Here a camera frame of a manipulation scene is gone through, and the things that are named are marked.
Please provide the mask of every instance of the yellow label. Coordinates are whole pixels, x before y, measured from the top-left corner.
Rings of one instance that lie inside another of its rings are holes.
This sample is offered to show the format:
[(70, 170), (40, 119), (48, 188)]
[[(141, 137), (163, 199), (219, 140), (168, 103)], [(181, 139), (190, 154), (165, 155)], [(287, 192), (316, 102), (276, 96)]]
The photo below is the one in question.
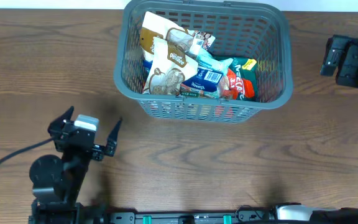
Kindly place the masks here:
[(248, 61), (241, 67), (242, 69), (250, 70), (256, 65), (255, 59), (248, 59)]

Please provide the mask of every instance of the cable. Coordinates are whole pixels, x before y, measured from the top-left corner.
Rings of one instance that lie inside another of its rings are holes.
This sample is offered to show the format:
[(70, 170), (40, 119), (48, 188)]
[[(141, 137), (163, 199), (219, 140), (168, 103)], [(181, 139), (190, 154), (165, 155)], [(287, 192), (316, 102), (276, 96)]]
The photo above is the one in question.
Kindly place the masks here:
[(258, 218), (260, 218), (261, 220), (263, 220), (263, 218), (259, 215), (259, 213), (255, 210), (254, 207), (250, 206), (250, 205), (241, 205), (237, 210), (236, 210), (236, 216), (238, 217), (238, 212), (239, 210), (242, 208), (242, 207), (250, 207), (254, 212), (255, 214), (258, 216)]
[(50, 141), (53, 141), (53, 140), (56, 139), (56, 138), (57, 138), (57, 137), (54, 136), (54, 137), (51, 137), (51, 138), (49, 138), (49, 139), (47, 139), (47, 140), (44, 140), (44, 141), (39, 142), (39, 143), (37, 143), (37, 144), (34, 144), (34, 145), (32, 145), (32, 146), (28, 146), (28, 147), (25, 147), (25, 148), (23, 148), (23, 149), (19, 149), (19, 150), (17, 150), (16, 152), (12, 152), (11, 154), (9, 154), (9, 155), (3, 157), (2, 159), (0, 159), (0, 165), (1, 165), (3, 162), (7, 161), (8, 159), (10, 159), (10, 158), (12, 158), (12, 157), (14, 157), (14, 156), (16, 156), (16, 155), (22, 153), (22, 152), (27, 152), (27, 151), (29, 151), (29, 150), (31, 150), (31, 149), (34, 149), (34, 148), (39, 147), (39, 146), (42, 146), (42, 145), (44, 145), (44, 144), (46, 144), (46, 143), (48, 143), (48, 142), (50, 142)]

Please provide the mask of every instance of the wooden table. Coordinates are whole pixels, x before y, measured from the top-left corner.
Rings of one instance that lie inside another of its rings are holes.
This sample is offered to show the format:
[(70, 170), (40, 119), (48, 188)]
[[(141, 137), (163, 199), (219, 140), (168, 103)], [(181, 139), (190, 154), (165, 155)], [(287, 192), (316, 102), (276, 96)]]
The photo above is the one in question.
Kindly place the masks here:
[[(358, 37), (358, 13), (286, 12), (295, 90), (242, 124), (154, 119), (112, 81), (122, 11), (0, 10), (0, 158), (48, 138), (69, 106), (100, 119), (97, 143), (123, 116), (116, 156), (92, 162), (79, 201), (107, 185), (138, 211), (236, 209), (301, 202), (358, 207), (358, 90), (321, 77), (327, 38)], [(52, 143), (0, 167), (0, 223), (26, 223), (29, 168)]]

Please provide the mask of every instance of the basket rim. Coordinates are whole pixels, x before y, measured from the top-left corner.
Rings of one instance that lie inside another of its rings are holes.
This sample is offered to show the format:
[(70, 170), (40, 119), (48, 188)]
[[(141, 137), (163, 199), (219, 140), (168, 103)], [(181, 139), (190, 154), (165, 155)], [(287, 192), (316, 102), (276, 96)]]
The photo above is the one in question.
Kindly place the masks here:
[(276, 100), (268, 103), (253, 102), (253, 101), (241, 101), (241, 100), (224, 100), (224, 99), (206, 99), (206, 98), (187, 98), (185, 96), (174, 95), (148, 95), (136, 93), (129, 89), (124, 80), (122, 79), (122, 64), (124, 62), (124, 54), (126, 49), (126, 41), (128, 35), (129, 18), (133, 9), (141, 3), (146, 2), (158, 2), (159, 4), (185, 4), (183, 0), (132, 0), (124, 9), (122, 16), (121, 32), (119, 34), (119, 40), (117, 43), (116, 64), (114, 67), (113, 80), (117, 89), (126, 97), (132, 98), (138, 101), (170, 101), (172, 103), (193, 103), (198, 105), (221, 105), (221, 106), (235, 106), (235, 107), (250, 107), (271, 110), (283, 106), (290, 98), (293, 92), (293, 78), (292, 78), (292, 57), (285, 58), (285, 55), (291, 55), (291, 42), (288, 21), (284, 16), (284, 13), (268, 4), (262, 3), (249, 3), (249, 2), (208, 2), (208, 1), (193, 1), (193, 4), (208, 4), (208, 6), (219, 6), (230, 9), (230, 4), (242, 5), (246, 8), (254, 8), (258, 10), (266, 10), (274, 15), (280, 25), (280, 44), (282, 45), (281, 57), (283, 60), (283, 75), (285, 77), (284, 91), (281, 96)]

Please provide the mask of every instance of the green clip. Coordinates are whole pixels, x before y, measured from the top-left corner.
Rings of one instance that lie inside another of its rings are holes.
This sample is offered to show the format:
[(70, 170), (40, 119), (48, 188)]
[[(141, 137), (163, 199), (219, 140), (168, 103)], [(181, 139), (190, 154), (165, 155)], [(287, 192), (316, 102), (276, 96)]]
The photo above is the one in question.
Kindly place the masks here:
[(152, 224), (152, 217), (150, 216), (143, 217), (143, 224)]
[(223, 224), (231, 224), (231, 215), (223, 216)]

